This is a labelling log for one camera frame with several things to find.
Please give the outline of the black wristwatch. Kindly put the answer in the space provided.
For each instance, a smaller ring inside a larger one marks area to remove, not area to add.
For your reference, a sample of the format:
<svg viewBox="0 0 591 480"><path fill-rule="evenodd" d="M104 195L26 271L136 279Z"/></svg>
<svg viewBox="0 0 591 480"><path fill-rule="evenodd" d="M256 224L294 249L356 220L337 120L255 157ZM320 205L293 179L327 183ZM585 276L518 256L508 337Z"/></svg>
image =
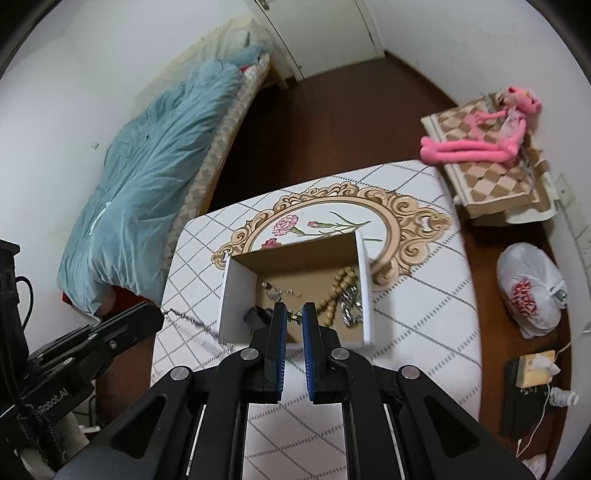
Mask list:
<svg viewBox="0 0 591 480"><path fill-rule="evenodd" d="M273 309L254 306L243 316L243 322L249 327L250 331L270 326L273 321Z"/></svg>

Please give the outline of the white cardboard box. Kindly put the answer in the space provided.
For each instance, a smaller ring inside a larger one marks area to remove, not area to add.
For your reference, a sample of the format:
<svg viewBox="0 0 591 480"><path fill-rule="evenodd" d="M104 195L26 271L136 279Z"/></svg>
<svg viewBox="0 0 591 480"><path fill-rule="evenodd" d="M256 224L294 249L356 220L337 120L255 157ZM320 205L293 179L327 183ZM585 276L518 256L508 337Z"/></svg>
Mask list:
<svg viewBox="0 0 591 480"><path fill-rule="evenodd" d="M254 306L273 308L281 301L293 316L301 314L301 307L307 302L318 308L335 293L335 277L342 270L356 274L353 286L359 300L349 307L349 312L359 314L361 320L346 326L337 305L332 328L348 347L360 349L376 344L377 327L370 306L370 262L360 233L290 243L228 258L217 321L219 336L232 344L249 342L252 331L243 322L243 316Z"/></svg>

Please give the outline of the white patterned tablecloth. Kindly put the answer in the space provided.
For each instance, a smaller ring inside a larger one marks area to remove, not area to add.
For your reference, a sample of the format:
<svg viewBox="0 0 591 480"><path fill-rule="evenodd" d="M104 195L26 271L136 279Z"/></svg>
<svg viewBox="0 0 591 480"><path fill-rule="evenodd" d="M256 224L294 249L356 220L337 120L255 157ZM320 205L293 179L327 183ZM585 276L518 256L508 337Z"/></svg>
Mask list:
<svg viewBox="0 0 591 480"><path fill-rule="evenodd" d="M480 412L477 302L441 173L418 160L328 176L188 222L163 294L151 377L217 365L249 343L245 313L304 303L377 366L418 366Z"/></svg>

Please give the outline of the teal duvet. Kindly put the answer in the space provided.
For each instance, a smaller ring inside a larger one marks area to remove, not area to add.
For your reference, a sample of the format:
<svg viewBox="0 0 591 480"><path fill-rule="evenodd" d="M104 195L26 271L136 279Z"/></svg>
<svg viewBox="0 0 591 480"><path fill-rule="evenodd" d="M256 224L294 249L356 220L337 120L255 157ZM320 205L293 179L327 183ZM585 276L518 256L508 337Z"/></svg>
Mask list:
<svg viewBox="0 0 591 480"><path fill-rule="evenodd" d="M116 288L160 303L191 185L239 90L269 60L263 44L204 60L122 127L58 269L58 287L75 308L100 317Z"/></svg>

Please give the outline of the tissue box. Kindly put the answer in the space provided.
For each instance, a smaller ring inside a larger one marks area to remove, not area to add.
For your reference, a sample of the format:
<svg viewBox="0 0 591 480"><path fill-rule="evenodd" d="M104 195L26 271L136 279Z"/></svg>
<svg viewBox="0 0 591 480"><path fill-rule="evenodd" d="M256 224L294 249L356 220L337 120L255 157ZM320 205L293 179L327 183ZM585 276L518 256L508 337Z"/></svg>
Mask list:
<svg viewBox="0 0 591 480"><path fill-rule="evenodd" d="M560 372L554 350L523 355L519 358L515 385L520 389L528 389L549 384Z"/></svg>

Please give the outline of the white plastic bag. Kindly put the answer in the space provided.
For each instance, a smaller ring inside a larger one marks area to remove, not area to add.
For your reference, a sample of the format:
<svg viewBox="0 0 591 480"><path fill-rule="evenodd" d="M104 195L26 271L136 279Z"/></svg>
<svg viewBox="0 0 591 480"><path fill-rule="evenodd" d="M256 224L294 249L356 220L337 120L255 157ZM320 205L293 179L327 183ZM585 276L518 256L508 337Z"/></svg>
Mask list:
<svg viewBox="0 0 591 480"><path fill-rule="evenodd" d="M558 326L568 289L543 250L525 242L507 247L497 261L497 283L525 339L546 336Z"/></svg>

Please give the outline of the checkered cushion stool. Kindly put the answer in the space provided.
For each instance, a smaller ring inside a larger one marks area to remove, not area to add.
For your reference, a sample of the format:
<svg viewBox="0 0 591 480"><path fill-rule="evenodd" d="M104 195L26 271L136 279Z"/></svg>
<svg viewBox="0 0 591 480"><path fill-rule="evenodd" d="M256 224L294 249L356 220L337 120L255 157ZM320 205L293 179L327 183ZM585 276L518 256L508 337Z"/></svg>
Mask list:
<svg viewBox="0 0 591 480"><path fill-rule="evenodd" d="M455 203L476 222L547 221L557 193L534 137L541 110L530 91L510 86L425 116L420 158L444 171Z"/></svg>

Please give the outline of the pink panther plush toy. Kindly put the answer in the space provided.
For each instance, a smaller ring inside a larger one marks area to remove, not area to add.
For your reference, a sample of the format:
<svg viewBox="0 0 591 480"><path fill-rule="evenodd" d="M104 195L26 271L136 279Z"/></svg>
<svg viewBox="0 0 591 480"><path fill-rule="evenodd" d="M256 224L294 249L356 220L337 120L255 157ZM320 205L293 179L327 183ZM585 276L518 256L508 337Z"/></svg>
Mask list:
<svg viewBox="0 0 591 480"><path fill-rule="evenodd" d="M421 139L420 157L431 165L465 162L512 163L520 154L529 121L542 102L510 86L434 116L436 136Z"/></svg>

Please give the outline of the bed with patterned mattress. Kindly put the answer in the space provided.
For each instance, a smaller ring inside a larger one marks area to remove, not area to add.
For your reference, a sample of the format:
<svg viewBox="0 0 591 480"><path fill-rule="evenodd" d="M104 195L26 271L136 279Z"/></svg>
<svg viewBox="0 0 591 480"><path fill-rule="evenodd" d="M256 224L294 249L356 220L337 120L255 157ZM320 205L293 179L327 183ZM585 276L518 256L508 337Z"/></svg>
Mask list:
<svg viewBox="0 0 591 480"><path fill-rule="evenodd" d="M204 36L204 38L193 43L183 53L172 60L137 96L136 116L162 90L180 81L184 77L185 72L192 69L196 64L211 58L226 59L230 55L254 44L263 44L266 47L267 54L270 56L269 63L266 69L256 71L254 74L256 79L252 82L252 85L239 90L238 98L232 102L228 114L225 114L222 119L221 127L216 132L211 151L206 156L204 172L201 172L195 177L187 194L186 204L183 206L179 215L182 225L172 231L174 241L167 257L169 269L172 263L173 252L183 227L188 221L197 217L209 199L211 199L215 184L231 149L231 144L235 140L238 128L242 124L242 120L245 118L245 114L249 110L253 99L256 97L256 93L259 92L267 75L270 74L271 68L273 68L273 38L271 38L269 31L252 15L245 14L232 18L223 25L215 28L211 33ZM122 290L124 289L116 288L114 290L114 301L110 310L115 304L118 292Z"/></svg>

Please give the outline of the white door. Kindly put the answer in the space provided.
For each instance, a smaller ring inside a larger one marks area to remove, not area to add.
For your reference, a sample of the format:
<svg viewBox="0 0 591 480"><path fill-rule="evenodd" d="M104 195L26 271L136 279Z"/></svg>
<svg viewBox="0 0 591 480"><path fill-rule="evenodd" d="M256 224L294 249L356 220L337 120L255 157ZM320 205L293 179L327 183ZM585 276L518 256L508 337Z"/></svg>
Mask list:
<svg viewBox="0 0 591 480"><path fill-rule="evenodd" d="M385 56L365 1L276 0L245 5L270 31L297 80Z"/></svg>

